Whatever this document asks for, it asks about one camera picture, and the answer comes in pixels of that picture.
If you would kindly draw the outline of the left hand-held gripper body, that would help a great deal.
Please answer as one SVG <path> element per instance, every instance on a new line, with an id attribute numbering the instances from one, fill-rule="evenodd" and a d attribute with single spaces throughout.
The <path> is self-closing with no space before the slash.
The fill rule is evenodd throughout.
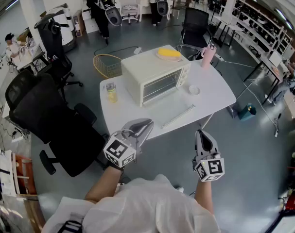
<path id="1" fill-rule="evenodd" d="M 124 167 L 136 159 L 139 150 L 139 140 L 136 134 L 129 129 L 114 132 L 103 148 L 105 158 L 117 169 Z"/>

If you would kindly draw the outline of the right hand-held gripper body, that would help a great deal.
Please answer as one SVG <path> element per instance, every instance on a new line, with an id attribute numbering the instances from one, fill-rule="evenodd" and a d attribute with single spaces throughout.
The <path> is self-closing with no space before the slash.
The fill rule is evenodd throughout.
<path id="1" fill-rule="evenodd" d="M 193 171 L 201 182 L 210 182 L 220 179 L 225 174 L 224 159 L 219 152 L 201 158 L 196 156 L 192 159 Z"/>

